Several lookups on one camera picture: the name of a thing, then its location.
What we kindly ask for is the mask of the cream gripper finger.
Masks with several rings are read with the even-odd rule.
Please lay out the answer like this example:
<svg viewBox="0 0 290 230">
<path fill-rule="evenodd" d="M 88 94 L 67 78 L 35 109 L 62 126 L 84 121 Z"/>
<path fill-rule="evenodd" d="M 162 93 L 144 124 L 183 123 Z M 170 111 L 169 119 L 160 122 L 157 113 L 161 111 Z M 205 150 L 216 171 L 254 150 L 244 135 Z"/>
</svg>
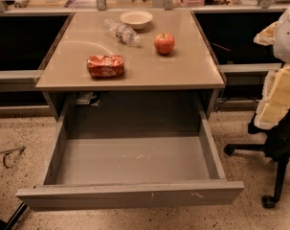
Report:
<svg viewBox="0 0 290 230">
<path fill-rule="evenodd" d="M 265 77 L 254 124 L 261 129 L 271 129 L 279 124 L 289 109 L 290 63 L 285 63 L 281 69 L 269 71 Z"/>
<path fill-rule="evenodd" d="M 262 45 L 262 46 L 269 46 L 275 43 L 275 30 L 276 30 L 277 23 L 273 22 L 260 33 L 258 33 L 254 38 L 254 43 Z"/>
</svg>

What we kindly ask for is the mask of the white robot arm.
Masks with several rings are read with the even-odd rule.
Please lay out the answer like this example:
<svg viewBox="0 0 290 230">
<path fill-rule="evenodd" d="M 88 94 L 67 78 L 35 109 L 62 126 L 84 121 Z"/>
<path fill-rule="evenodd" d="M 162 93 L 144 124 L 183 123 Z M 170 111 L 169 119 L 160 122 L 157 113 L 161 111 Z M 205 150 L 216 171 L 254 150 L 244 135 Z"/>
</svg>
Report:
<svg viewBox="0 0 290 230">
<path fill-rule="evenodd" d="M 271 129 L 290 109 L 290 6 L 277 22 L 255 36 L 254 43 L 272 45 L 274 57 L 284 63 L 278 71 L 270 70 L 265 77 L 254 118 L 256 127 Z"/>
</svg>

